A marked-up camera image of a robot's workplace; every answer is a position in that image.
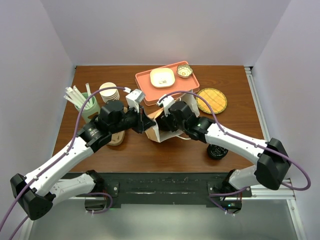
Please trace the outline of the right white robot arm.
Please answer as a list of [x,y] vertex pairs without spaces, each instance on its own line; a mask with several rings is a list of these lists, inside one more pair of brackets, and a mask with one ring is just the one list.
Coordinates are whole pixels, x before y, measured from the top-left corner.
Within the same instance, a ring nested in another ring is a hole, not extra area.
[[157,103],[163,112],[157,117],[163,128],[182,131],[195,141],[218,146],[236,153],[252,163],[243,169],[231,170],[217,187],[219,194],[233,197],[247,187],[262,185],[278,190],[291,167],[288,154],[278,139],[259,140],[222,126],[216,119],[202,117],[185,101],[165,98]]

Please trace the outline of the brown paper bag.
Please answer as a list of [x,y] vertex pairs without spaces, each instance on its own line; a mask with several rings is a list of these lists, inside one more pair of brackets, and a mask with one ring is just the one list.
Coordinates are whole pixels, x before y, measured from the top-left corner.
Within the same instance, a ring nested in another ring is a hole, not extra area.
[[[190,111],[192,114],[195,114],[196,117],[200,116],[199,108],[197,105],[197,101],[193,95],[193,90],[189,91],[175,91],[168,93],[166,95],[170,95],[174,98],[175,103],[180,103],[180,102],[185,102],[186,105],[190,108]],[[159,117],[161,114],[164,114],[164,109],[160,107],[159,110],[150,113],[148,115],[149,118],[155,121],[155,126],[149,128],[148,130],[145,131],[147,137],[154,142],[161,143],[165,140],[168,140],[173,137],[179,137],[180,135],[183,134],[182,130],[177,130],[177,131],[162,131],[159,129],[158,124],[157,124],[157,117]]]

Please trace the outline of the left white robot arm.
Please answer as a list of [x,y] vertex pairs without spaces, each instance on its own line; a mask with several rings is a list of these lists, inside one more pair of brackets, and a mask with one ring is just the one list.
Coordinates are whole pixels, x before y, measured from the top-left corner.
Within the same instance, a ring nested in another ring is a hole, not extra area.
[[146,115],[143,106],[124,111],[121,101],[110,101],[45,164],[25,176],[17,173],[10,179],[15,199],[31,220],[38,220],[54,205],[70,197],[89,193],[99,196],[104,190],[105,181],[95,170],[88,170],[79,177],[67,180],[64,186],[59,186],[58,180],[107,145],[113,134],[129,129],[141,134],[155,124]]

